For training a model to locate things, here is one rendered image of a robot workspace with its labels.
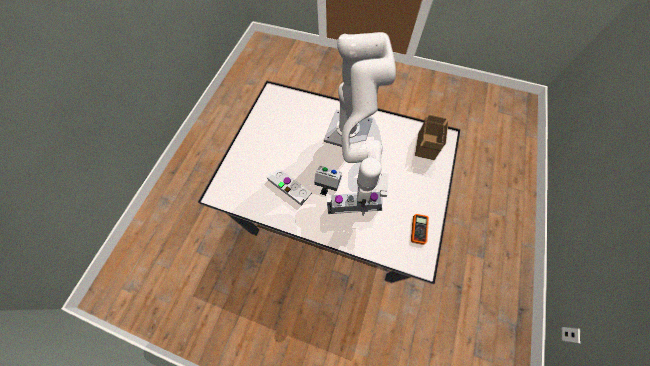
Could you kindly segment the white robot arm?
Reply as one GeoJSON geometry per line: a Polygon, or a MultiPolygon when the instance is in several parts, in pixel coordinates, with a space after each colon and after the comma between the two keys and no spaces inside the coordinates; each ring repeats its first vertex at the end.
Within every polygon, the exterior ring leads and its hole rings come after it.
{"type": "Polygon", "coordinates": [[[341,135],[343,158],[347,163],[361,163],[357,184],[362,190],[380,190],[380,197],[387,197],[388,173],[380,176],[382,144],[378,140],[350,143],[349,138],[358,134],[360,121],[377,112],[379,86],[391,85],[395,80],[390,40],[385,33],[342,34],[337,47],[343,58],[344,83],[338,88],[340,115],[336,130],[341,135]]]}

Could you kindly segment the small brown cardboard box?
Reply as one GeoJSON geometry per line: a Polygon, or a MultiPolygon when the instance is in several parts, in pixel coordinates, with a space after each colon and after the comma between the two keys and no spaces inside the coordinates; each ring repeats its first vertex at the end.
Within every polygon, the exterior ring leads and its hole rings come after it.
{"type": "Polygon", "coordinates": [[[447,118],[433,116],[433,115],[429,115],[428,118],[426,116],[426,120],[424,120],[418,132],[415,156],[431,159],[431,160],[436,159],[436,157],[442,151],[443,147],[446,145],[447,142],[449,120],[445,126],[442,125],[444,124],[446,119],[447,118]],[[437,143],[435,143],[436,141],[437,143]]]}

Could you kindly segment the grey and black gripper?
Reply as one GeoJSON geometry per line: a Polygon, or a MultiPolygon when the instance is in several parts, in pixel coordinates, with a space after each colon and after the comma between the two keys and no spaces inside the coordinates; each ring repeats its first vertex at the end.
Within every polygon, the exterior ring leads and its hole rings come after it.
{"type": "Polygon", "coordinates": [[[357,190],[357,201],[362,204],[362,207],[365,207],[365,203],[369,202],[372,190],[365,191],[358,186],[357,190]]]}

